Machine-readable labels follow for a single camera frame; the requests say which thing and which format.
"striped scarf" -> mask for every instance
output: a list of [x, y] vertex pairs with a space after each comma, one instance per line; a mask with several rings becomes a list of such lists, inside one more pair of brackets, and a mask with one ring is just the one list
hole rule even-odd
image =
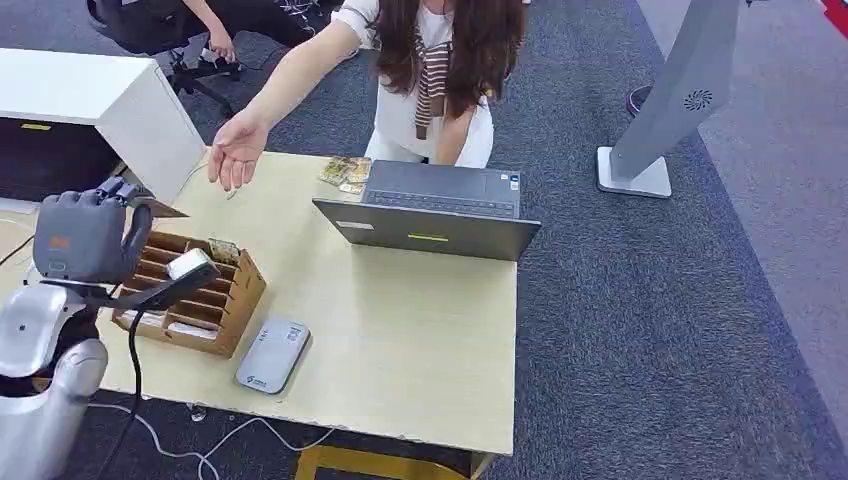
[[421, 66], [418, 105], [415, 109], [415, 136], [419, 140], [427, 139], [427, 129], [432, 119], [445, 114], [451, 46], [451, 42], [444, 42], [427, 48], [421, 34], [415, 32], [415, 53]]

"gray flooring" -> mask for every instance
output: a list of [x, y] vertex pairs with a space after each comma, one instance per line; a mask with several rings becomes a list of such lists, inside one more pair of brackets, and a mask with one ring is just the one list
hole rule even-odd
[[[0, 46], [117, 51], [88, 28], [81, 1], [0, 0], [0, 11], [10, 24]], [[236, 43], [253, 65], [274, 48], [252, 35]], [[654, 76], [659, 52], [636, 0], [533, 2], [521, 65], [493, 109], [492, 166], [523, 170], [525, 212], [545, 227], [520, 264], [515, 455], [487, 478], [845, 478], [842, 442], [701, 138], [668, 155], [669, 201], [595, 187], [595, 149], [627, 127], [622, 99]], [[331, 74], [270, 147], [361, 153], [374, 105], [367, 61]], [[214, 84], [243, 102], [268, 71]], [[183, 102], [209, 139], [217, 109]], [[212, 412], [193, 424], [159, 401], [143, 413], [174, 450], [208, 449], [242, 419]], [[117, 428], [113, 413], [89, 413], [69, 478], [90, 478]], [[293, 441], [320, 433], [279, 428]], [[462, 460], [347, 433], [328, 443]], [[297, 457], [250, 431], [214, 461], [225, 478], [291, 478]], [[194, 465], [159, 457], [134, 429], [114, 473], [191, 478]]]
[[[639, 4], [667, 54], [689, 2]], [[822, 11], [818, 0], [742, 7], [733, 98], [700, 132], [844, 439], [848, 40]]]

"woman's arm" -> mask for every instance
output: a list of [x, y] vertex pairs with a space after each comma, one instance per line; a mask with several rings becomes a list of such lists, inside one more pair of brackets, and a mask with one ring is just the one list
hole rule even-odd
[[471, 126], [471, 118], [477, 105], [465, 111], [458, 118], [445, 115], [442, 120], [442, 132], [436, 145], [436, 158], [434, 164], [456, 165], [465, 140], [468, 138], [468, 128]]
[[183, 3], [209, 30], [209, 48], [230, 63], [236, 61], [233, 39], [206, 0], [183, 0]]
[[273, 127], [360, 44], [359, 36], [346, 23], [330, 22], [280, 60], [268, 82], [245, 107], [245, 113], [267, 128]]

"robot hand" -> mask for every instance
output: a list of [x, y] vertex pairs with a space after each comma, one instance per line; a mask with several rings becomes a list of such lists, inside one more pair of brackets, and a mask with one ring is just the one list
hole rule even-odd
[[132, 276], [153, 225], [147, 205], [133, 213], [126, 237], [127, 204], [137, 187], [112, 177], [96, 190], [44, 199], [35, 230], [33, 259], [48, 279], [119, 284]]

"wooden desk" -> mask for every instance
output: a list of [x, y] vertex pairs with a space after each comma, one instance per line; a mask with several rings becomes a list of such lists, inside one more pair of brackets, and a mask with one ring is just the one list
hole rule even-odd
[[[317, 179], [325, 162], [267, 153], [253, 183], [231, 200], [205, 172], [189, 181], [175, 206], [190, 218], [162, 221], [157, 229], [237, 243], [268, 289], [231, 360], [139, 338], [144, 393], [512, 454], [516, 265], [351, 246], [311, 203], [316, 196], [349, 198]], [[4, 252], [11, 248], [5, 232], [20, 230], [15, 241], [26, 238], [14, 225], [0, 229]], [[3, 267], [0, 294], [8, 294], [25, 267]], [[274, 396], [233, 380], [269, 312], [304, 323], [313, 334], [290, 383]], [[102, 387], [132, 391], [126, 332], [106, 315], [98, 327], [110, 357]]]

